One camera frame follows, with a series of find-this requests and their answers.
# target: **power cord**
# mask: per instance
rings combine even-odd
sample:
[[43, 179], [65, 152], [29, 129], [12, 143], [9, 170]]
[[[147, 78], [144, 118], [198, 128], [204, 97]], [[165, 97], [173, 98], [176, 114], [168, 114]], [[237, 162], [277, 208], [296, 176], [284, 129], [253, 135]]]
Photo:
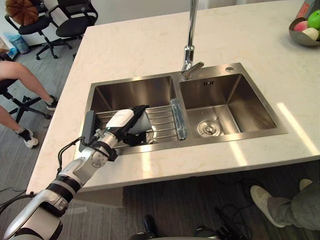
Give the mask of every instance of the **power cord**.
[[7, 188], [4, 188], [4, 189], [0, 190], [0, 193], [6, 191], [6, 190], [8, 190], [8, 189], [11, 189], [11, 190], [14, 191], [14, 192], [24, 192], [24, 191], [26, 191], [26, 189], [16, 190], [16, 189], [14, 189], [12, 186], [9, 186], [9, 187], [7, 187]]
[[244, 172], [241, 172], [241, 177], [240, 179], [236, 179], [235, 181], [223, 181], [223, 180], [220, 180], [216, 175], [213, 176], [214, 179], [220, 183], [220, 184], [223, 184], [223, 185], [236, 185], [236, 184], [241, 184], [241, 189], [242, 189], [242, 192], [243, 192], [243, 195], [245, 196], [246, 200], [250, 203], [246, 206], [243, 206], [243, 207], [237, 207], [233, 204], [226, 204], [222, 207], [222, 211], [226, 208], [229, 208], [229, 207], [232, 207], [233, 209], [235, 209], [235, 212], [233, 213], [232, 215], [232, 221], [234, 222], [235, 221], [235, 218], [236, 216], [239, 214], [240, 218], [241, 218], [241, 222], [237, 222], [235, 224], [238, 224], [238, 225], [242, 225], [244, 226], [244, 229], [245, 229], [245, 233], [246, 233], [246, 237], [249, 239], [249, 240], [252, 240], [252, 237], [253, 237], [253, 232], [252, 230], [249, 228], [249, 226], [246, 224], [245, 222], [245, 219], [244, 219], [244, 216], [242, 215], [242, 210], [244, 209], [247, 209], [251, 206], [253, 206], [255, 203], [254, 201], [252, 200], [251, 198], [251, 195], [250, 195], [250, 188], [252, 185], [259, 185], [259, 186], [262, 186], [264, 188], [264, 185], [256, 180], [256, 179], [253, 179], [253, 178], [245, 178], [245, 174]]
[[103, 156], [105, 156], [106, 158], [109, 158], [109, 156], [107, 154], [105, 154], [103, 151], [101, 151], [100, 149], [91, 146], [91, 144], [97, 139], [96, 136], [93, 136], [89, 143], [85, 142], [85, 137], [84, 136], [80, 136], [77, 139], [73, 140], [72, 142], [70, 142], [68, 145], [64, 146], [63, 148], [60, 149], [59, 153], [58, 153], [58, 162], [59, 162], [59, 168], [57, 169], [57, 173], [56, 175], [58, 176], [58, 174], [62, 171], [62, 154], [68, 149], [70, 148], [72, 145], [76, 145], [77, 142], [81, 142], [82, 145], [84, 145], [85, 147], [91, 148], [97, 152], [99, 152], [100, 154], [102, 154]]
[[3, 203], [0, 203], [0, 215], [3, 213], [3, 211], [9, 207], [12, 203], [14, 203], [15, 201], [17, 200], [20, 200], [20, 199], [25, 199], [25, 198], [33, 198], [36, 196], [36, 194], [34, 194], [34, 192], [30, 192], [30, 194], [26, 194], [26, 195], [21, 195], [25, 192], [25, 190], [21, 193], [19, 193], [17, 196], [11, 198], [10, 200], [6, 201], [6, 202], [3, 202]]

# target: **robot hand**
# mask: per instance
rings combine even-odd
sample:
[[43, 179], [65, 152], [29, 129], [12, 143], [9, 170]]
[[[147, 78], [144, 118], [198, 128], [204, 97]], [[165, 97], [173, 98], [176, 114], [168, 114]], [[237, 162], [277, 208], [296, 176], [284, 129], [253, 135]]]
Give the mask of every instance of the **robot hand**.
[[56, 240], [61, 231], [60, 217], [65, 214], [70, 201], [83, 185], [107, 161], [114, 161], [114, 146], [131, 134], [139, 134], [135, 128], [145, 114], [147, 105], [118, 111], [101, 132], [82, 151], [79, 158], [70, 162], [52, 181], [40, 191], [18, 214], [6, 230], [4, 240]]

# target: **sneaker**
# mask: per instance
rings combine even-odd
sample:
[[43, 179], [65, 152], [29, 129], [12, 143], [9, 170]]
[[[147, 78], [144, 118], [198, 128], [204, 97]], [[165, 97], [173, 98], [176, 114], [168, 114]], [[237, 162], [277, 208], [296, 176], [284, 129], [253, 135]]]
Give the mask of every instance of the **sneaker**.
[[309, 186], [312, 183], [313, 183], [313, 181], [311, 181], [310, 179], [301, 179], [301, 181], [299, 183], [300, 191], [302, 191], [306, 186]]
[[50, 95], [50, 97], [53, 99], [53, 102], [50, 105], [48, 103], [45, 103], [46, 104], [46, 108], [49, 111], [54, 111], [54, 110], [56, 110], [56, 107], [57, 107], [57, 104], [58, 104], [58, 100], [57, 100], [57, 98], [55, 96]]
[[275, 220], [271, 217], [271, 214], [268, 209], [268, 199], [272, 198], [270, 193], [264, 190], [262, 187], [253, 185], [250, 189], [252, 200], [255, 205], [264, 213], [264, 215], [268, 218], [268, 220], [278, 228], [284, 228], [285, 225], [280, 225], [275, 222]]
[[39, 141], [34, 137], [34, 133], [29, 129], [24, 129], [23, 132], [19, 133], [19, 138], [23, 138], [24, 144], [32, 149], [38, 145]]

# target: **metal bowl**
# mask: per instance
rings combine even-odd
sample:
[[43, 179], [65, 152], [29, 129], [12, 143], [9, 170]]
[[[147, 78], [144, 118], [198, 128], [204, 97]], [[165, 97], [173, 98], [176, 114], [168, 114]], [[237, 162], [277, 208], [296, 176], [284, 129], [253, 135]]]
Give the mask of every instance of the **metal bowl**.
[[294, 31], [294, 27], [302, 22], [302, 21], [306, 21], [307, 19], [305, 19], [304, 17], [299, 17], [297, 19], [295, 19], [289, 26], [289, 34], [292, 38], [293, 41], [295, 41], [296, 43], [300, 44], [300, 45], [304, 45], [304, 46], [319, 46], [320, 45], [320, 41], [315, 41], [312, 38], [310, 38], [307, 34], [303, 33], [302, 31]]

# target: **countertop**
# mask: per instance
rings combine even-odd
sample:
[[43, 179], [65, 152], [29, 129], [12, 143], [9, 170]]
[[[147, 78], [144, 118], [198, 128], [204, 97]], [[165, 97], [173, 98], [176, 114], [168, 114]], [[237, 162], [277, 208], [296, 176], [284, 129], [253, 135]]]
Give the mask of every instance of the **countertop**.
[[[199, 10], [194, 62], [240, 62], [288, 133], [119, 156], [81, 191], [266, 168], [319, 159], [320, 51], [294, 43], [288, 27], [302, 0]], [[89, 27], [82, 39], [27, 192], [55, 178], [59, 150], [81, 135], [91, 83], [180, 71], [189, 13]], [[63, 166], [76, 148], [63, 154]]]

